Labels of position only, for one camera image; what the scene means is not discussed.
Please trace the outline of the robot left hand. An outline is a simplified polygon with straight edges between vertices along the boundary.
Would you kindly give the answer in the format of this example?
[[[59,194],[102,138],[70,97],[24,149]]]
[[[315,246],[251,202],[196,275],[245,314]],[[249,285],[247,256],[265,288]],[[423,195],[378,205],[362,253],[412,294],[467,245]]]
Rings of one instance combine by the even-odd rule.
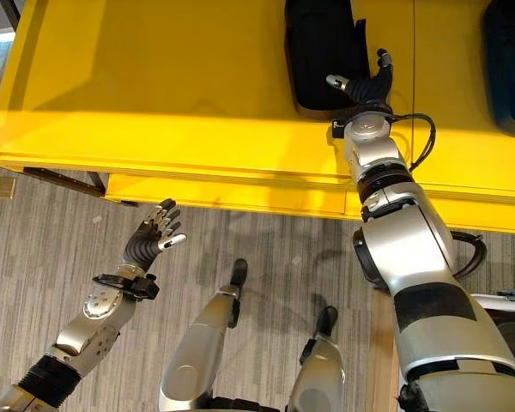
[[[147,272],[162,252],[186,241],[187,236],[179,232],[180,212],[171,198],[156,204],[130,236],[124,248],[123,264]]]

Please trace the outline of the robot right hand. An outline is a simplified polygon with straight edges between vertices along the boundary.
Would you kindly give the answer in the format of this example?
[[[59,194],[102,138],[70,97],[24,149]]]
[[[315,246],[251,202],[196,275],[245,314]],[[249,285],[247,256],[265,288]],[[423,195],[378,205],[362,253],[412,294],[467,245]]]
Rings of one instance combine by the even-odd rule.
[[[357,104],[386,102],[393,80],[393,61],[386,49],[378,49],[377,55],[379,70],[375,76],[349,80],[343,76],[327,75],[326,82]]]

